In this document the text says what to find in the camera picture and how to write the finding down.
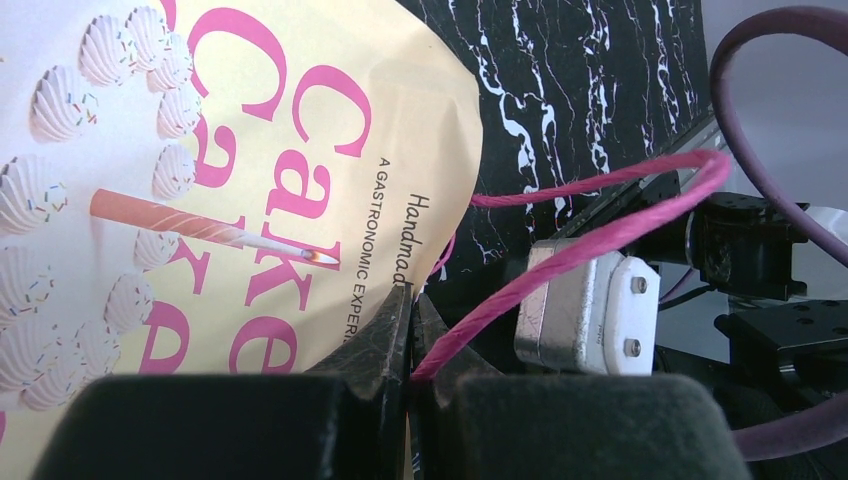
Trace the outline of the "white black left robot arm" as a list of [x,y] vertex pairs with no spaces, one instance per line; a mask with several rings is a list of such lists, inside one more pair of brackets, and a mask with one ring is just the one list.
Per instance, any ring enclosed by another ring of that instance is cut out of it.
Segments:
[[508,352],[510,312],[429,384],[409,370],[526,256],[391,293],[377,323],[304,374],[129,376],[88,387],[38,479],[843,479],[847,444],[739,458],[729,431],[824,402],[847,384],[847,304],[798,302],[804,237],[765,199],[716,193],[636,242],[721,293],[772,306],[718,317],[727,364],[655,348],[643,380],[533,374]]

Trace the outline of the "pink paper gift bag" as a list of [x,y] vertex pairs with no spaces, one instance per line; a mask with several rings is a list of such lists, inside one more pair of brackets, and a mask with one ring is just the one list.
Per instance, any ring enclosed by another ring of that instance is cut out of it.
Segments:
[[695,1],[5,1],[1,475],[109,375],[303,371],[705,112]]

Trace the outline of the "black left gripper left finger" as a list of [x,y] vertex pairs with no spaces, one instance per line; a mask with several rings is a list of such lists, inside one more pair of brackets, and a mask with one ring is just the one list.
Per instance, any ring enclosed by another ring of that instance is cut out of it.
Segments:
[[412,290],[298,374],[110,376],[72,402],[37,479],[400,479]]

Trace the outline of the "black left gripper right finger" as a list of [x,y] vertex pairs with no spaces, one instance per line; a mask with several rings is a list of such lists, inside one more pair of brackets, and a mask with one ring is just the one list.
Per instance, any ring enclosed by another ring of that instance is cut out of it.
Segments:
[[747,479],[725,416],[665,372],[543,374],[516,358],[510,311],[431,380],[411,381],[427,479]]

